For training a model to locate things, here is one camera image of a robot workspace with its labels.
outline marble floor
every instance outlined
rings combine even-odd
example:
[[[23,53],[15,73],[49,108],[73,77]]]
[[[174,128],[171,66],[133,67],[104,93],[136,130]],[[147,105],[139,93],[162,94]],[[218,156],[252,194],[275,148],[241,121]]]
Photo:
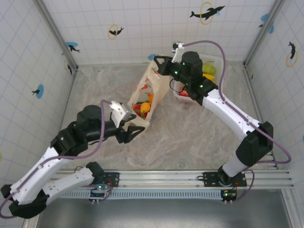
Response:
[[[68,101],[62,128],[76,120],[86,105],[100,100],[127,103],[147,64],[81,66]],[[224,94],[243,111],[256,118],[241,64],[228,64]],[[106,118],[111,109],[105,108]],[[214,113],[195,104],[179,102],[171,90],[157,106],[151,125],[141,137],[128,144],[106,140],[95,155],[74,160],[67,168],[96,161],[104,169],[217,169],[230,159],[239,141],[233,131]],[[91,152],[89,146],[82,155]]]

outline gray floor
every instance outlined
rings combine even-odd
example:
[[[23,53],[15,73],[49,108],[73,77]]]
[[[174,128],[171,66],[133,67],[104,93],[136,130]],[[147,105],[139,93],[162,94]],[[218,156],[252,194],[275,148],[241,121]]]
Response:
[[[86,105],[101,99],[127,103],[147,64],[126,66],[81,66],[68,102],[63,127],[76,119]],[[225,95],[256,118],[242,65],[228,64],[223,84]],[[109,118],[110,108],[106,107]],[[151,125],[140,138],[118,144],[109,138],[98,152],[74,160],[67,168],[96,161],[104,169],[217,169],[239,145],[235,134],[215,114],[198,104],[180,103],[170,90],[157,106]],[[83,154],[93,150],[95,145]]]
[[[58,199],[39,216],[38,228],[288,228],[279,191],[253,190],[224,205],[210,199]]]

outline yellow ring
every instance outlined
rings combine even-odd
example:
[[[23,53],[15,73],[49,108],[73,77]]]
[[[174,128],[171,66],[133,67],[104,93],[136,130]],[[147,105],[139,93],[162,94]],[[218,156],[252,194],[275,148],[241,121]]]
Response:
[[[295,58],[295,61],[294,61],[294,63],[293,63],[292,65],[289,65],[289,64],[288,64],[288,59],[289,59],[289,57],[291,56],[291,53],[288,54],[287,59],[286,59],[286,66],[287,66],[287,67],[293,67],[294,64],[298,61],[299,54],[298,54],[297,51],[295,51],[295,53],[296,53],[296,58]]]
[[[213,16],[211,17],[211,20],[208,23],[205,23],[201,20],[201,10],[203,9],[204,5],[209,4],[210,6],[212,6],[212,4],[209,1],[206,1],[202,4],[202,6],[200,7],[200,11],[199,11],[199,18],[200,18],[200,22],[202,23],[202,25],[208,25],[212,22],[213,20]]]
[[[67,68],[67,59],[65,59],[64,67],[65,67],[66,70],[68,70],[68,68]]]
[[[112,37],[110,37],[110,30],[114,26],[116,26],[116,33],[115,33],[115,36],[112,38]],[[116,25],[116,24],[111,25],[111,27],[109,28],[109,31],[108,31],[108,37],[109,37],[109,39],[115,39],[115,37],[117,36],[117,33],[118,33],[118,25]]]

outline blue circle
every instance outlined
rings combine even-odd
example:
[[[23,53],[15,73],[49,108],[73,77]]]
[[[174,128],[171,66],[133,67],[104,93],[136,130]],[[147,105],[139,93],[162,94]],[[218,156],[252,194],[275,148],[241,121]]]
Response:
[[[36,94],[36,97],[38,99],[42,98],[44,87],[42,84],[38,85],[37,90],[39,90],[39,93]]]
[[[263,15],[263,16],[261,17],[261,21],[264,21],[264,22],[265,22],[265,21],[267,20],[268,16],[269,16],[269,13]]]
[[[151,54],[151,55],[148,56],[148,59],[149,59],[149,60],[153,60],[153,57],[156,56],[156,55],[157,55],[157,54]]]
[[[72,42],[72,41],[66,42],[66,45],[67,45],[67,46],[72,45],[73,47],[77,47],[77,46],[78,46],[77,43]]]
[[[275,27],[274,26],[272,26],[271,27],[271,29],[270,29],[270,31],[269,31],[269,33],[271,34],[271,33],[273,33],[274,32],[274,30],[275,30]]]

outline paper bag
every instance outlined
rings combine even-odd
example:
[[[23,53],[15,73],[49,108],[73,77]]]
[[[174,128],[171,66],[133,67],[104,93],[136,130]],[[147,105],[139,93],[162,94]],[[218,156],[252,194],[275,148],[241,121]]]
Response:
[[[147,113],[146,118],[144,119],[144,117],[140,117],[135,111],[133,111],[133,114],[136,114],[136,118],[128,122],[130,125],[142,126],[147,129],[150,125],[150,120],[157,104],[162,101],[169,90],[170,77],[159,75],[157,70],[158,67],[156,63],[151,61],[130,97],[128,106],[133,110],[134,105],[141,102],[148,102],[149,96],[153,96],[151,108]]]

